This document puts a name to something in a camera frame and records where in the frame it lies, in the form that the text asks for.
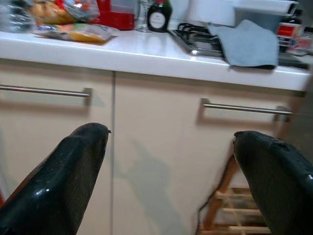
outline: cabinet door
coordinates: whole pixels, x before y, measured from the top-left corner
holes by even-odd
[[[112,72],[10,60],[0,61],[0,84],[66,91],[93,89],[89,105],[79,97],[0,91],[0,167],[7,193],[80,125],[111,127]],[[110,141],[79,235],[110,231]]]
[[[273,109],[290,95],[130,73],[116,77],[114,235],[192,234],[197,209],[219,180],[233,134],[276,129],[271,115],[203,110],[202,97]],[[246,181],[238,175],[234,184]]]

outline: cable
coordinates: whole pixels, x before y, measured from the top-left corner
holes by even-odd
[[[195,235],[199,235],[199,231],[200,231],[200,223],[201,223],[201,211],[207,206],[209,205],[212,197],[214,196],[214,194],[219,190],[219,188],[222,186],[222,183],[224,181],[224,178],[226,176],[226,173],[227,173],[227,170],[228,170],[228,167],[229,167],[229,163],[231,161],[232,158],[234,158],[234,154],[231,155],[231,157],[228,159],[227,163],[226,163],[226,166],[225,166],[225,169],[223,171],[223,174],[222,174],[222,177],[221,177],[221,180],[218,184],[218,186],[214,189],[214,191],[210,194],[210,196],[208,197],[208,199],[206,200],[206,202],[198,209],[198,213],[197,213],[197,229],[196,229],[196,232],[195,232]]]

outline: dish towel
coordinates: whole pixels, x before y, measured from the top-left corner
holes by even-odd
[[[209,24],[208,29],[219,37],[230,65],[267,69],[278,65],[278,39],[272,31],[249,20],[243,20],[236,28]]]

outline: cabinet handle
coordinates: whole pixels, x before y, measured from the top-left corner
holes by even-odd
[[[213,104],[207,98],[202,98],[201,104],[203,105],[204,108],[211,108],[211,109],[237,110],[237,111],[245,111],[245,112],[287,115],[287,116],[292,115],[292,112],[287,109],[277,110],[277,109],[263,109],[263,108],[254,108],[254,107],[246,107],[246,106],[225,105],[225,104]]]
[[[13,92],[39,93],[39,94],[66,95],[66,96],[81,97],[81,98],[85,98],[86,100],[90,100],[92,97],[92,88],[84,88],[82,92],[73,92],[73,91],[41,89],[41,88],[33,88],[33,87],[17,87],[17,86],[0,85],[0,90],[13,91]]]

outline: snack bag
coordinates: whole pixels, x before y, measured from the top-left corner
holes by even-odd
[[[30,11],[37,24],[88,23],[99,16],[96,0],[35,0]]]
[[[37,26],[34,34],[47,38],[66,41],[103,44],[112,36],[117,36],[119,30],[100,24],[74,23],[65,25],[43,24]]]

